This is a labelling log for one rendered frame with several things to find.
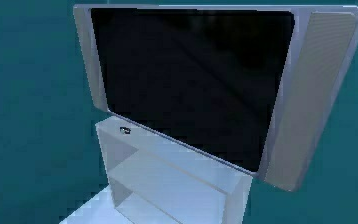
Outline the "grey television set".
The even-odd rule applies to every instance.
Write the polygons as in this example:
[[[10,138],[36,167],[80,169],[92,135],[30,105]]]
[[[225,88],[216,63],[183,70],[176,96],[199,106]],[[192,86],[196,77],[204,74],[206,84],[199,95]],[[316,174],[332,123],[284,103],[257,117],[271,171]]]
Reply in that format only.
[[[77,4],[96,108],[285,191],[358,45],[356,5]]]

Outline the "pale blue television stand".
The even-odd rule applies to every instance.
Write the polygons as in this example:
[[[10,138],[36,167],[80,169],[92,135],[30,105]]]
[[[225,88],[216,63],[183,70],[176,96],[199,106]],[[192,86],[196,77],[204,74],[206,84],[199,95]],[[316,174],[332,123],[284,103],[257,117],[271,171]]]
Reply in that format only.
[[[242,224],[250,175],[115,116],[96,131],[114,207],[133,224]]]

